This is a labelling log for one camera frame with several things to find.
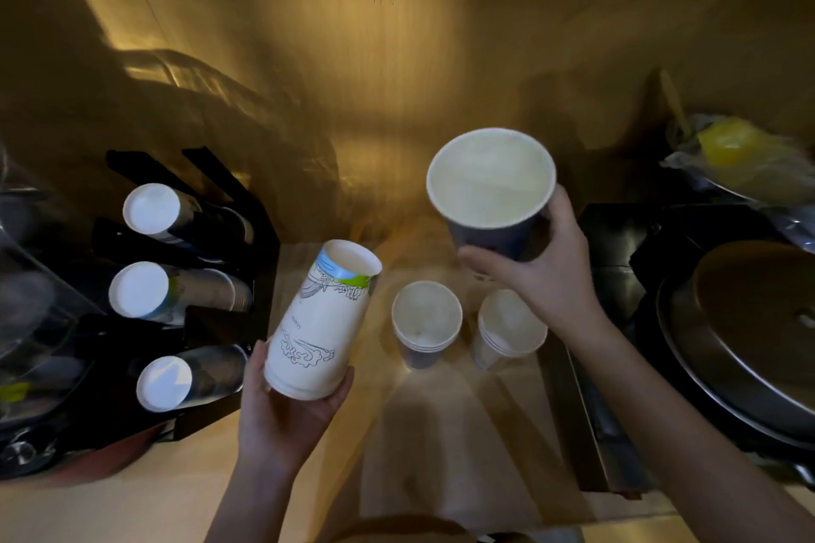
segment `finger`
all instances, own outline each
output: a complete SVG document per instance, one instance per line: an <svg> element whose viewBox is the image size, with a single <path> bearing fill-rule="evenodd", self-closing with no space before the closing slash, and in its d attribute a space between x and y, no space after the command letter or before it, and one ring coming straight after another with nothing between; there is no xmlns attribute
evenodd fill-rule
<svg viewBox="0 0 815 543"><path fill-rule="evenodd" d="M334 389L334 393L325 398L325 403L328 404L331 411L330 416L340 409L342 403L346 400L348 392L351 390L351 385L354 383L354 368L349 367L346 369L346 375L342 378L340 386Z"/></svg>
<svg viewBox="0 0 815 543"><path fill-rule="evenodd" d="M555 187L546 208L548 208L552 219L552 227L556 232L576 226L575 210L572 208L569 194L565 191L563 185Z"/></svg>
<svg viewBox="0 0 815 543"><path fill-rule="evenodd" d="M269 343L259 339L255 342L254 349L249 361L246 363L244 371L244 400L251 400L257 395L264 395L263 390L263 365L269 353Z"/></svg>
<svg viewBox="0 0 815 543"><path fill-rule="evenodd" d="M517 283L519 272L523 270L523 265L514 260L472 245L459 250L459 259L471 269L485 272L510 286Z"/></svg>

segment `hand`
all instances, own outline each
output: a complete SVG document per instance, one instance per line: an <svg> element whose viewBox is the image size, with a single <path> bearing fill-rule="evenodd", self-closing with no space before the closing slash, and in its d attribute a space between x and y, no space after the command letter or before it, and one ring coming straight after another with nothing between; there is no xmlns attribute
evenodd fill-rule
<svg viewBox="0 0 815 543"><path fill-rule="evenodd" d="M560 185L549 200L548 210L552 238L535 260L519 263L473 246L462 247L459 257L516 291L535 315L569 342L590 330L597 314L604 314L592 285L586 237Z"/></svg>
<svg viewBox="0 0 815 543"><path fill-rule="evenodd" d="M270 466L293 480L346 400L354 368L348 368L340 386L328 397L298 401L268 390L263 377L268 352L268 342L258 341L246 365L240 398L238 462L250 469Z"/></svg>

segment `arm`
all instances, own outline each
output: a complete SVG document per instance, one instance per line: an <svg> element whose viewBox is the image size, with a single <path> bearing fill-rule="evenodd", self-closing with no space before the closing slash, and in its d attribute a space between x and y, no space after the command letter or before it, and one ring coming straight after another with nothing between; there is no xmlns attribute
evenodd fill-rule
<svg viewBox="0 0 815 543"><path fill-rule="evenodd" d="M337 390L322 400L296 401L263 379L266 342L255 344L240 398L238 460L205 543L275 543L294 478L317 446L354 381L349 368Z"/></svg>
<svg viewBox="0 0 815 543"><path fill-rule="evenodd" d="M577 356L703 543L807 541L815 518L662 378L602 311L588 244L565 190L549 202L552 240L530 263L464 247L461 258L517 291Z"/></svg>

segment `wood grain surface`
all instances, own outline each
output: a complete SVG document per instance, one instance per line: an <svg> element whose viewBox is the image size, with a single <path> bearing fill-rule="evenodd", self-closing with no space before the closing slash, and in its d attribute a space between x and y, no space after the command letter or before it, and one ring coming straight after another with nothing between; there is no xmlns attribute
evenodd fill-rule
<svg viewBox="0 0 815 543"><path fill-rule="evenodd" d="M815 141L815 0L0 0L2 133L116 215L107 148L207 144L287 241L385 238L480 126L572 157L653 145L665 65L690 110ZM201 185L198 180L193 184Z"/></svg>

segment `stainless steel pot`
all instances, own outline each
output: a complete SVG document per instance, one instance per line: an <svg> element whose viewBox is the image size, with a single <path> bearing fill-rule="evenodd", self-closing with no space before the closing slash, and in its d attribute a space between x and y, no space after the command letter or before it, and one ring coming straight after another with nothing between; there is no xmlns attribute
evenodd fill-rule
<svg viewBox="0 0 815 543"><path fill-rule="evenodd" d="M759 425L815 442L815 255L728 243L663 296L667 337L708 393Z"/></svg>

